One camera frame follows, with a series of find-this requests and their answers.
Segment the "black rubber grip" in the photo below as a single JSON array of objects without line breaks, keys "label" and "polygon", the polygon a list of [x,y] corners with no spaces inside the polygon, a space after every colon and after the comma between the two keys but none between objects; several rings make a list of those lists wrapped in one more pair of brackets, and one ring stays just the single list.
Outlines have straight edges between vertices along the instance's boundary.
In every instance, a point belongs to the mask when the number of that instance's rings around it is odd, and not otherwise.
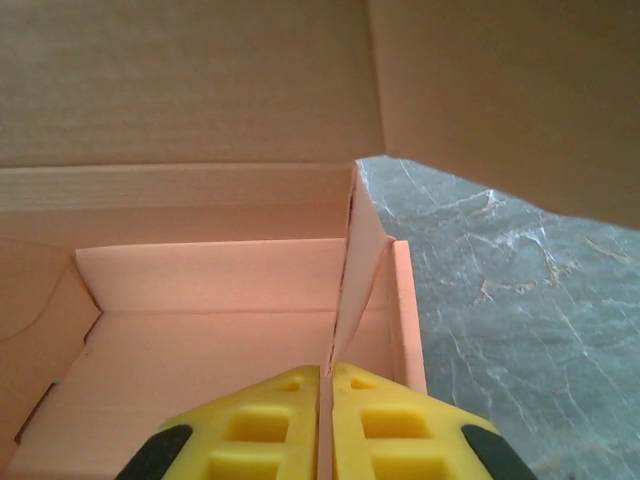
[{"label": "black rubber grip", "polygon": [[538,480],[500,435],[477,425],[465,425],[462,433],[493,480]]},{"label": "black rubber grip", "polygon": [[189,425],[176,425],[156,433],[138,450],[115,480],[162,480],[192,433]]}]

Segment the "corrugated cardboard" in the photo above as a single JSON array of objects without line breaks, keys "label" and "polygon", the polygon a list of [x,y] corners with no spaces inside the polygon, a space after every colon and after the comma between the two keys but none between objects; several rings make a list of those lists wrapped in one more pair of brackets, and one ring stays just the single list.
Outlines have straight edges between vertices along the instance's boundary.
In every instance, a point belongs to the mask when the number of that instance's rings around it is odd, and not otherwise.
[{"label": "corrugated cardboard", "polygon": [[3,2],[0,462],[113,476],[175,409],[324,362],[336,316],[336,351],[424,389],[406,246],[376,253],[353,160],[639,227],[639,20],[629,2]]}]

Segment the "square hole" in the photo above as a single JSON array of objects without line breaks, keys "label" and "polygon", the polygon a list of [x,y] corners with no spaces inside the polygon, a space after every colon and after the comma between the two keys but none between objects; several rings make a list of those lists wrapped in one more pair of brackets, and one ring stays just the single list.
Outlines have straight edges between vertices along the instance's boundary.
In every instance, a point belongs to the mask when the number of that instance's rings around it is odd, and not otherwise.
[{"label": "square hole", "polygon": [[351,388],[354,390],[373,390],[376,386],[358,377],[351,378]]},{"label": "square hole", "polygon": [[276,480],[279,459],[251,457],[213,457],[209,480]]},{"label": "square hole", "polygon": [[286,411],[256,408],[236,413],[224,439],[232,442],[283,443],[287,439],[289,416]]},{"label": "square hole", "polygon": [[361,413],[365,438],[428,438],[419,411],[402,406],[366,408]]},{"label": "square hole", "polygon": [[376,480],[451,480],[440,456],[376,455],[372,462]]},{"label": "square hole", "polygon": [[301,381],[299,379],[294,379],[290,382],[282,384],[278,390],[280,390],[281,392],[297,392],[298,390],[300,390],[300,383]]}]

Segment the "marble surface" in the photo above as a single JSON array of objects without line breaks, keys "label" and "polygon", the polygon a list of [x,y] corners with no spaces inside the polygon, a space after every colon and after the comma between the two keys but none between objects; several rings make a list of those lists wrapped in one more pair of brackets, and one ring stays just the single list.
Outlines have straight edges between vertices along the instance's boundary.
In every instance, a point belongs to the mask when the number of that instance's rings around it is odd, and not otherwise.
[{"label": "marble surface", "polygon": [[490,419],[540,480],[640,478],[640,232],[410,161],[361,170],[411,243],[429,392]]}]

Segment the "yellow plastic tool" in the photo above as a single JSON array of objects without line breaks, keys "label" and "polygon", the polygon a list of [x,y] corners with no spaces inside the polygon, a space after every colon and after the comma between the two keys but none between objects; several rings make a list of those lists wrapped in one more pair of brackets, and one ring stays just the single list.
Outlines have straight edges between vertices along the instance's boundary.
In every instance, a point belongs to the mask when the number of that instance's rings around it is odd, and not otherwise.
[{"label": "yellow plastic tool", "polygon": [[[313,480],[319,367],[167,421],[117,480]],[[486,420],[352,365],[333,376],[334,479],[532,480]]]}]

